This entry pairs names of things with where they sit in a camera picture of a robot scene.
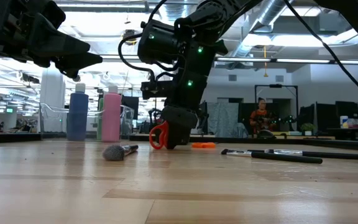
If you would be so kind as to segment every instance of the potted plant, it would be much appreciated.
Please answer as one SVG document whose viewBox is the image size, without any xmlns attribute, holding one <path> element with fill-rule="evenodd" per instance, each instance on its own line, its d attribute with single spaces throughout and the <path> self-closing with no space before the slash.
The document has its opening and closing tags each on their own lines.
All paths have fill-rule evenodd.
<svg viewBox="0 0 358 224">
<path fill-rule="evenodd" d="M 311 123 L 302 124 L 301 130 L 305 132 L 305 136 L 313 135 L 314 125 Z"/>
</svg>

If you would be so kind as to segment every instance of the wall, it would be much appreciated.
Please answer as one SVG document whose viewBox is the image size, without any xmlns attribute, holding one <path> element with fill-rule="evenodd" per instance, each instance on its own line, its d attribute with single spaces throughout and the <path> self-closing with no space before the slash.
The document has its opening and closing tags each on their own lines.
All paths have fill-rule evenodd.
<svg viewBox="0 0 358 224">
<path fill-rule="evenodd" d="M 255 85 L 276 84 L 275 76 L 284 75 L 285 81 L 282 85 L 291 85 L 291 74 L 285 69 L 268 69 L 269 77 L 264 77 L 265 70 L 254 71 L 251 69 L 212 69 L 208 78 L 208 85 L 204 91 L 201 101 L 217 102 L 218 98 L 243 98 L 244 103 L 255 101 Z M 229 82 L 228 75 L 237 75 L 236 82 Z M 258 97 L 275 99 L 295 98 L 286 88 L 273 89 L 258 87 Z"/>
<path fill-rule="evenodd" d="M 358 81 L 358 65 L 346 66 Z M 299 85 L 300 106 L 335 101 L 358 102 L 358 87 L 337 65 L 305 65 L 292 74 L 294 85 Z"/>
</svg>

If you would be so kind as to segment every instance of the computer monitor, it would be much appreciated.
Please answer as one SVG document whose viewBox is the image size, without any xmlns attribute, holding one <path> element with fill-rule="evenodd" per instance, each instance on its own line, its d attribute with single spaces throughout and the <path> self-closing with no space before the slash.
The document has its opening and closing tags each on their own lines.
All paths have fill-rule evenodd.
<svg viewBox="0 0 358 224">
<path fill-rule="evenodd" d="M 337 101 L 335 105 L 338 118 L 341 116 L 347 116 L 352 119 L 358 119 L 358 103 Z"/>
<path fill-rule="evenodd" d="M 123 96 L 121 104 L 134 109 L 134 119 L 137 120 L 137 114 L 139 110 L 139 97 Z"/>
<path fill-rule="evenodd" d="M 310 106 L 302 106 L 296 119 L 296 125 L 301 127 L 303 124 L 314 124 L 314 104 Z"/>
<path fill-rule="evenodd" d="M 317 126 L 319 131 L 329 128 L 340 128 L 339 118 L 336 114 L 336 105 L 316 104 Z"/>
</svg>

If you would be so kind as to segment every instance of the pink bottle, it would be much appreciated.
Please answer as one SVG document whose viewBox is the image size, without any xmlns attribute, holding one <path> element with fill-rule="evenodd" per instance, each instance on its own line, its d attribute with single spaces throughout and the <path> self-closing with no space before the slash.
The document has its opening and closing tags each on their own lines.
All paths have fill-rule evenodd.
<svg viewBox="0 0 358 224">
<path fill-rule="evenodd" d="M 102 115 L 102 141 L 119 141 L 119 129 L 121 125 L 121 95 L 118 87 L 109 86 L 109 93 L 104 94 L 104 112 Z"/>
</svg>

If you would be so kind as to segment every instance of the black brush handle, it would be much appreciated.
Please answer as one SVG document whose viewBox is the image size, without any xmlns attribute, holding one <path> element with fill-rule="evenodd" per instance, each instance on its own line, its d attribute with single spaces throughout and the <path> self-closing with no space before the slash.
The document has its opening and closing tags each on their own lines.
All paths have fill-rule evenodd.
<svg viewBox="0 0 358 224">
<path fill-rule="evenodd" d="M 265 152 L 264 150 L 253 150 L 253 149 L 247 150 L 247 151 L 249 151 L 249 152 Z"/>
<path fill-rule="evenodd" d="M 252 152 L 251 156 L 252 158 L 271 159 L 276 161 L 303 162 L 303 163 L 312 163 L 312 164 L 323 163 L 323 160 L 320 158 L 289 156 L 289 155 L 280 155 L 280 154 L 264 153 L 264 152 Z"/>
<path fill-rule="evenodd" d="M 332 158 L 332 159 L 358 159 L 358 154 L 348 153 L 331 153 L 331 152 L 302 152 L 303 156 L 307 157 L 320 157 L 320 158 Z"/>
</svg>

